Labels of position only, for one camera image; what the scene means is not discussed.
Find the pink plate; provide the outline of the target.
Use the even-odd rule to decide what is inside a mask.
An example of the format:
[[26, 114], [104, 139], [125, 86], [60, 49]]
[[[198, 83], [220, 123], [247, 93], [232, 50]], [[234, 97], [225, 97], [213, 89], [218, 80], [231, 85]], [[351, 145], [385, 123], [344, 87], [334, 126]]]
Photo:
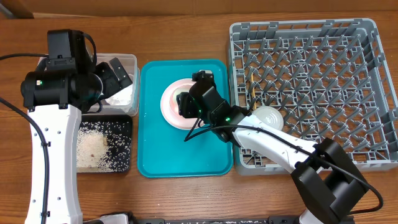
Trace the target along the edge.
[[195, 118], [184, 118], [178, 113], [177, 95], [189, 92], [195, 84], [191, 79], [184, 78], [170, 84], [162, 94], [160, 110], [162, 116], [170, 125], [177, 129], [189, 130], [194, 125]]

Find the white napkin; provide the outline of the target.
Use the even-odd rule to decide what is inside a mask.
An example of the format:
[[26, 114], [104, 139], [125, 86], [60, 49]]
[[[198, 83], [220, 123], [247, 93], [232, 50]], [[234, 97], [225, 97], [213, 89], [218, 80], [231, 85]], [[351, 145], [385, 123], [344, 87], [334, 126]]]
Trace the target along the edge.
[[105, 99], [105, 102], [113, 106], [128, 105], [132, 101], [133, 85], [129, 85], [113, 96]]

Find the wooden chopstick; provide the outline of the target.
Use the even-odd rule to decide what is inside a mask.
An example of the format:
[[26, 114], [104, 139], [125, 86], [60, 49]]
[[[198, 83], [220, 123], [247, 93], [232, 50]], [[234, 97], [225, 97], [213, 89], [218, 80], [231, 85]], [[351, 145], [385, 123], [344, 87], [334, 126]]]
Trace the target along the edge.
[[255, 90], [256, 81], [254, 80], [254, 74], [253, 73], [251, 74], [251, 87], [252, 87], [251, 95], [252, 95], [252, 100], [253, 100], [253, 104], [251, 105], [251, 109], [254, 111], [257, 108], [257, 106], [256, 106], [256, 90]]

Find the grey bowl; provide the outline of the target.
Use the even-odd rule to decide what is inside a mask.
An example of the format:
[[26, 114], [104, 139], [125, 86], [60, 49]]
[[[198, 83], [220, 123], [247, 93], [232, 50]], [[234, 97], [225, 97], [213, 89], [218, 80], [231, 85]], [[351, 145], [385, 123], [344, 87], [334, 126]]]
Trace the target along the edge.
[[281, 131], [284, 127], [284, 119], [281, 113], [270, 106], [261, 106], [256, 108], [253, 112], [263, 123], [269, 125], [272, 128]]

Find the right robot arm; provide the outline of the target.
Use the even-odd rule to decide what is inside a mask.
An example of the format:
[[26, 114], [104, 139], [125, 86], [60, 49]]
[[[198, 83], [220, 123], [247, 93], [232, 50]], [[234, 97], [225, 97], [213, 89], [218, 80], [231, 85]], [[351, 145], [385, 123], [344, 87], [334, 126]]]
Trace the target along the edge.
[[343, 223], [371, 188], [336, 141], [317, 143], [272, 128], [231, 106], [211, 81], [196, 81], [175, 99], [184, 118], [203, 120], [222, 141], [256, 151], [290, 174], [306, 206], [296, 223]]

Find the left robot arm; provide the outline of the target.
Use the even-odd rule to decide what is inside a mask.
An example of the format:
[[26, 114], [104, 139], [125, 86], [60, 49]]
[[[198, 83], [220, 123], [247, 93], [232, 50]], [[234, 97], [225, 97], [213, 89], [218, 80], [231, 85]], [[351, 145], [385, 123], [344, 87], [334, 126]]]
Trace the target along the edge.
[[105, 85], [91, 60], [42, 58], [21, 85], [33, 123], [32, 180], [26, 223], [83, 223], [76, 182], [81, 117]]

